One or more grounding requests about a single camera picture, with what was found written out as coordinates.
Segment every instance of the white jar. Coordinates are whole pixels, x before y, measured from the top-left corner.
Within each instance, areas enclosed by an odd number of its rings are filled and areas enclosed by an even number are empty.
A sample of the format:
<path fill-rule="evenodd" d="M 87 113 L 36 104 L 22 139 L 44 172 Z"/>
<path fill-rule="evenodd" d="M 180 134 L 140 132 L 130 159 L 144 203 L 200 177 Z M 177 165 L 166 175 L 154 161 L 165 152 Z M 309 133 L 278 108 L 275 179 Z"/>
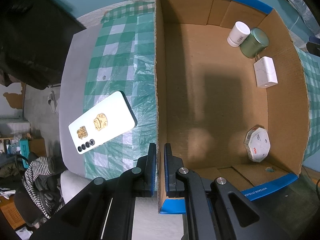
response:
<path fill-rule="evenodd" d="M 238 47 L 250 34 L 250 28 L 243 22 L 236 22 L 233 26 L 227 42 L 232 47 Z"/>

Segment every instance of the striped cloth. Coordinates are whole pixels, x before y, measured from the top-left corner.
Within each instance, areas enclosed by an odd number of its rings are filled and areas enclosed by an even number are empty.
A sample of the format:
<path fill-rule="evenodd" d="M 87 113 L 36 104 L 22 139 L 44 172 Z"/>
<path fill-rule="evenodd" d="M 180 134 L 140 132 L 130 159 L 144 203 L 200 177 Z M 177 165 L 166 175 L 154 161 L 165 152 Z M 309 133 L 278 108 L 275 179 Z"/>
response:
<path fill-rule="evenodd" d="M 29 196 L 48 219 L 51 216 L 46 211 L 46 208 L 44 207 L 44 203 L 41 201 L 40 192 L 34 186 L 34 184 L 36 179 L 39 177 L 39 175 L 51 176 L 54 174 L 50 171 L 49 166 L 50 166 L 50 160 L 48 157 L 39 157 L 30 163 L 29 168 L 26 170 L 26 172 L 24 173 L 24 176 L 22 177 L 23 185 L 26 188 Z M 50 213 L 52 213 L 52 209 L 56 204 L 53 197 L 50 194 L 44 194 L 44 202 L 45 202 L 45 205 L 47 206 L 47 209 L 50 211 Z M 63 198 L 61 197 L 60 204 L 54 213 L 60 210 L 64 206 L 64 204 L 65 203 L 63 201 Z"/>

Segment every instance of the white phone case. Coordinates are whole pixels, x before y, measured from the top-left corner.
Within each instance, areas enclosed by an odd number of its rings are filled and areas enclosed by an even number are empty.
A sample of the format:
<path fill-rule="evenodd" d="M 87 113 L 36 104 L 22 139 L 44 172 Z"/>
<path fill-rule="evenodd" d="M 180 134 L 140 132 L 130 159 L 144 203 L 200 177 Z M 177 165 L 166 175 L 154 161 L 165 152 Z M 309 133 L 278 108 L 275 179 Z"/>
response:
<path fill-rule="evenodd" d="M 135 121 L 120 91 L 117 91 L 69 125 L 79 154 L 83 154 L 135 127 Z"/>

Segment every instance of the floor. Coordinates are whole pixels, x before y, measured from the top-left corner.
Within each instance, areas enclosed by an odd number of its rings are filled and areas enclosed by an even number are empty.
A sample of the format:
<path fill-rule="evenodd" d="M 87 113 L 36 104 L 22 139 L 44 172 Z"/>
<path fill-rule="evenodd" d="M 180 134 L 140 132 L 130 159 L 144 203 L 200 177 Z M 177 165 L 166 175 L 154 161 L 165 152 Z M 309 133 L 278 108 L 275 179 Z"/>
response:
<path fill-rule="evenodd" d="M 54 92 L 57 101 L 56 113 L 52 113 L 48 96 Z M 26 86 L 23 116 L 30 122 L 31 135 L 42 137 L 48 156 L 61 154 L 59 137 L 59 97 L 60 87 L 38 90 Z"/>

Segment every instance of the white container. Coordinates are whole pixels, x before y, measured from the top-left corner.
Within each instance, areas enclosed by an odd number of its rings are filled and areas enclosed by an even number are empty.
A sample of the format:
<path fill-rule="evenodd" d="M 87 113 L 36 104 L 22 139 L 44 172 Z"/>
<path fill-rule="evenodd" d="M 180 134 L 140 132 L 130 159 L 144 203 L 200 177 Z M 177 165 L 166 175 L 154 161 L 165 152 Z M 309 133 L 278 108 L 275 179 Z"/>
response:
<path fill-rule="evenodd" d="M 236 22 L 233 26 L 227 42 L 232 47 L 238 47 L 250 34 L 250 28 L 243 22 Z"/>
<path fill-rule="evenodd" d="M 246 135 L 244 146 L 251 161 L 261 162 L 268 156 L 270 141 L 266 129 L 253 127 Z"/>
<path fill-rule="evenodd" d="M 258 88 L 267 88 L 278 84 L 275 65 L 271 57 L 262 57 L 253 64 Z"/>

